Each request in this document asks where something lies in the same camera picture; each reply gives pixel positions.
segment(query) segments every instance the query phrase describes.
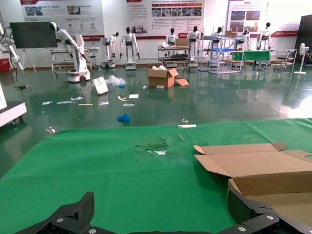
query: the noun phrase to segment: white fan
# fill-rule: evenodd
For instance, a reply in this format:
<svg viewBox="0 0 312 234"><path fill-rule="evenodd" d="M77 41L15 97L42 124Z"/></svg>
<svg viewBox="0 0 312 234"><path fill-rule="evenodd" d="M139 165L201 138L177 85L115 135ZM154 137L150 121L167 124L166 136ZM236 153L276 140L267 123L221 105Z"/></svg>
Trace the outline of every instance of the white fan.
<svg viewBox="0 0 312 234"><path fill-rule="evenodd" d="M303 67L303 63L304 63L304 57L305 57L306 52L308 50L309 50L309 47L306 47L306 45L304 43L302 43L300 45L299 54L303 55L303 57L302 57L302 61L301 61L300 71L299 72L294 72L295 74L299 74L299 75L305 75L306 74L306 72L302 72L302 67Z"/></svg>

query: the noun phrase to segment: table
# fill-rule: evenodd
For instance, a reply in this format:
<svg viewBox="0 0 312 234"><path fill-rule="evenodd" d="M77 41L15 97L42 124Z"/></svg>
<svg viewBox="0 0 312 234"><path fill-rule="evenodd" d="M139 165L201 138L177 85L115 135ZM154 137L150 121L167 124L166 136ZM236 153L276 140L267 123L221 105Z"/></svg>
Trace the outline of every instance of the table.
<svg viewBox="0 0 312 234"><path fill-rule="evenodd" d="M236 52L233 56L233 60L241 60L243 51ZM250 50L244 51L243 61L261 61L261 60L271 60L271 52L269 50Z"/></svg>
<svg viewBox="0 0 312 234"><path fill-rule="evenodd" d="M207 172L193 146L284 141L289 150L312 152L311 131L311 119L65 130L45 137L0 179L1 233L38 223L87 191L95 192L92 225L118 234L217 233L234 225L227 178ZM165 147L166 155L147 151Z"/></svg>

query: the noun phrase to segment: black monitor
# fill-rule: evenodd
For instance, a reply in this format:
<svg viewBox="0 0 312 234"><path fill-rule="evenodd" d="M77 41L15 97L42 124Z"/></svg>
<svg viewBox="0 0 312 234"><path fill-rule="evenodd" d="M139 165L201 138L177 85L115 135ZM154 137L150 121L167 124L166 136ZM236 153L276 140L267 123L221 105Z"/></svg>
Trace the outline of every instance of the black monitor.
<svg viewBox="0 0 312 234"><path fill-rule="evenodd" d="M57 47L55 32L49 22L10 23L17 49Z"/></svg>

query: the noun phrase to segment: green table surface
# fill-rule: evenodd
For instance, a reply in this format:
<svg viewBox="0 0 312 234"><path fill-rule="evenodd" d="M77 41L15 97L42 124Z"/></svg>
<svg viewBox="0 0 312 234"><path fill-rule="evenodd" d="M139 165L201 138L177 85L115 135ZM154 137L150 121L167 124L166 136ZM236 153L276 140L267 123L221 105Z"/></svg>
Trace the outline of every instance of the green table surface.
<svg viewBox="0 0 312 234"><path fill-rule="evenodd" d="M44 138L0 180L0 232L38 223L93 191L94 226L118 234L216 233L235 224L226 184L201 166L193 146L283 141L312 152L311 133L309 119L65 130ZM161 148L166 155L147 151Z"/></svg>
<svg viewBox="0 0 312 234"><path fill-rule="evenodd" d="M240 61L242 60L243 52L231 53L233 55L233 60ZM254 60L271 60L271 52L269 50L250 50L244 51L243 61Z"/></svg>

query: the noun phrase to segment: green floor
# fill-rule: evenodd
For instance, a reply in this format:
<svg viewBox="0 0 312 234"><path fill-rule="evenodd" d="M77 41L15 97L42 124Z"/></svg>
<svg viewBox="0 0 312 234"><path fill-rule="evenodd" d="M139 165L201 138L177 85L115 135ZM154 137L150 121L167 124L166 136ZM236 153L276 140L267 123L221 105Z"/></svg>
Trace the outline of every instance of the green floor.
<svg viewBox="0 0 312 234"><path fill-rule="evenodd" d="M72 84L65 74L55 79L51 71L26 71L19 74L18 83L12 76L0 74L5 97L26 102L25 122L0 128L0 177L22 156L33 148L44 136L46 128L57 132L68 128L125 127L178 125L183 118L189 123L210 123L224 121L312 117L312 72L297 79L289 71L278 73L254 71L246 66L241 74L211 75L207 72L180 72L180 77L190 81L190 86L175 86L171 89L145 89L148 84L146 68L136 71L94 72L93 78L110 74L127 81L124 89L109 86L109 93L98 96L91 82ZM27 91L17 91L14 86L26 84ZM134 107L123 107L117 97L139 94ZM84 97L75 104L56 105L74 97ZM42 106L53 101L53 105ZM109 105L99 106L100 101ZM93 106L78 106L78 103L92 103ZM128 113L131 121L123 124L117 116Z"/></svg>

